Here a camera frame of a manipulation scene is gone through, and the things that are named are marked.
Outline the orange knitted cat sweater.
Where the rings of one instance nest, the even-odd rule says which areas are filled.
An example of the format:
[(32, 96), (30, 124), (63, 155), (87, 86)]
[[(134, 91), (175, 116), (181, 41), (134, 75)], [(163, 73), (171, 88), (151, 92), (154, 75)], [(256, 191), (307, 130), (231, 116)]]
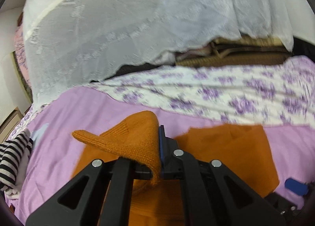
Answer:
[(99, 135), (72, 133), (100, 155), (99, 225), (285, 225), (266, 197), (279, 184), (261, 126), (192, 129), (168, 139), (141, 111)]

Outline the purple bed sheet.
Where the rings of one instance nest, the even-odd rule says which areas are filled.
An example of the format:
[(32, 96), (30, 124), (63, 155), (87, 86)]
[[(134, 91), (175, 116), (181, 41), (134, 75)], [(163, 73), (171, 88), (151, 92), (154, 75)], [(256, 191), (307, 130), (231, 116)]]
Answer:
[[(49, 124), (40, 144), (32, 150), (21, 196), (8, 200), (16, 217), (27, 217), (63, 187), (76, 171), (84, 144), (72, 137), (74, 130), (100, 134), (127, 116), (146, 107), (119, 102), (91, 88), (73, 88), (53, 101), (28, 125), (32, 132)], [(308, 126), (273, 126), (264, 129), (280, 184), (276, 191), (298, 207), (304, 200), (284, 187), (288, 178), (314, 180), (314, 130)]]

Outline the light blue small garment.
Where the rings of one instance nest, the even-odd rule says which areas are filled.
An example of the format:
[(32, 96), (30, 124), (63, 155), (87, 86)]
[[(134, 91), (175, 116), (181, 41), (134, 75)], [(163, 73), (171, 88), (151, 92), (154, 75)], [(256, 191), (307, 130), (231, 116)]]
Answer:
[(32, 148), (35, 149), (41, 142), (41, 139), (46, 132), (49, 124), (43, 124), (38, 130), (31, 132), (31, 139), (33, 141)]

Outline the black white striped garment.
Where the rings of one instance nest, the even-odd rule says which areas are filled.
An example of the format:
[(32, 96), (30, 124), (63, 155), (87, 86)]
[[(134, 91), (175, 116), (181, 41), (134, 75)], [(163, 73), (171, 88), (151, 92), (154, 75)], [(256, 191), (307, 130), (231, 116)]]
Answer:
[(21, 191), (32, 146), (33, 140), (28, 129), (14, 139), (1, 143), (1, 191), (9, 196)]

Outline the floral purple white quilt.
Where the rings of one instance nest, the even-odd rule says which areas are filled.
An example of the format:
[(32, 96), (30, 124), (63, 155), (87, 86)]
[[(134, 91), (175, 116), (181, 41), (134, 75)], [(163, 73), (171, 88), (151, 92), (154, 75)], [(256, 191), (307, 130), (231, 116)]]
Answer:
[(88, 88), (120, 102), (222, 123), (314, 127), (314, 63), (306, 56), (276, 66), (163, 66)]

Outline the wooden furniture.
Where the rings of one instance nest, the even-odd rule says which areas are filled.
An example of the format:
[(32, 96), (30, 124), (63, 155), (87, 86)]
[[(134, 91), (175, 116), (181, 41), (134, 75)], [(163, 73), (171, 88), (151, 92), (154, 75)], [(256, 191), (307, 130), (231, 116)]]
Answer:
[(16, 107), (1, 124), (0, 143), (3, 143), (8, 138), (13, 129), (20, 123), (22, 118), (23, 114), (20, 112), (19, 108)]

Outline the brown folded blanket stack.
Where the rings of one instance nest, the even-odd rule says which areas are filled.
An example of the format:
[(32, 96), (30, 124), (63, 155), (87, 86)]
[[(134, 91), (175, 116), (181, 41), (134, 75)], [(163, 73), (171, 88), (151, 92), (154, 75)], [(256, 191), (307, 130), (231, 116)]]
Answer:
[(292, 52), (279, 38), (242, 36), (239, 40), (216, 38), (202, 48), (175, 53), (175, 65), (200, 68), (222, 66), (273, 66), (284, 63)]

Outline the white lace cover cloth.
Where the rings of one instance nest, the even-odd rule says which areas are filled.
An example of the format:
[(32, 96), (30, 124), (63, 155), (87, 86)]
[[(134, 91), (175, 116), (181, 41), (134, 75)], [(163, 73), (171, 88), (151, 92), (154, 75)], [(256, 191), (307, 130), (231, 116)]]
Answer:
[(114, 75), (125, 64), (215, 38), (279, 38), (293, 48), (283, 0), (26, 0), (23, 40), (33, 105)]

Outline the pink floral fabric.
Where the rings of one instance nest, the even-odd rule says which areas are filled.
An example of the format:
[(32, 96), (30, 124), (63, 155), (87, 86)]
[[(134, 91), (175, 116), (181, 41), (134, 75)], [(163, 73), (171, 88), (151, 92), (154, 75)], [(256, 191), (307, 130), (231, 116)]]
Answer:
[(26, 53), (25, 53), (25, 44), (23, 40), (23, 28), (22, 24), (17, 27), (15, 36), (14, 36), (14, 48), (16, 54), (16, 61), (18, 68), (23, 76), (26, 84), (31, 88), (31, 81), (29, 79), (28, 66), (26, 62)]

